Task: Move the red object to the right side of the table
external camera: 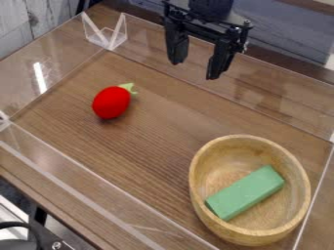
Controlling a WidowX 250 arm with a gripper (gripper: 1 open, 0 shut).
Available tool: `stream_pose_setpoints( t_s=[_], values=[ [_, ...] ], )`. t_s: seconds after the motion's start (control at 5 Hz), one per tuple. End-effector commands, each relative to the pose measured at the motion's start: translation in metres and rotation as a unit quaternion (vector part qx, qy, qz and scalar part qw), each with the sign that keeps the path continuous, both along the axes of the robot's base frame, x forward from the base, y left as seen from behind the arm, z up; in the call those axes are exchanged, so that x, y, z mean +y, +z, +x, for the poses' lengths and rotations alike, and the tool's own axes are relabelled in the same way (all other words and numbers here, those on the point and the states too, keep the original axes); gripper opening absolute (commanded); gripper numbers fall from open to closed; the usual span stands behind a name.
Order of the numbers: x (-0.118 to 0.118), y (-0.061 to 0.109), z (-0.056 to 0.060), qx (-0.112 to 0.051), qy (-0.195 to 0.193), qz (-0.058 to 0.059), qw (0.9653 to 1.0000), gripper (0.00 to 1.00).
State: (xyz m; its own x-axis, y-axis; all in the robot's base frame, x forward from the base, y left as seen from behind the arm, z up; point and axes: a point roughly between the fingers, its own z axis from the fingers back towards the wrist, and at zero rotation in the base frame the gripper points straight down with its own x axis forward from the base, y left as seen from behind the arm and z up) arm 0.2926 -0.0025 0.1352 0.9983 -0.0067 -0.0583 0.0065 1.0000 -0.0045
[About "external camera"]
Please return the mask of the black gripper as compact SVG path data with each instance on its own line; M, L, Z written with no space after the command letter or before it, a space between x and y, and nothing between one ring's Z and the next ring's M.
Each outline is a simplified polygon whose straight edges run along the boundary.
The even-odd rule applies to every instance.
M251 21L232 9L233 0L161 0L167 57L172 65L188 56L189 37L213 43L205 79L215 80L228 70L236 52L248 45Z

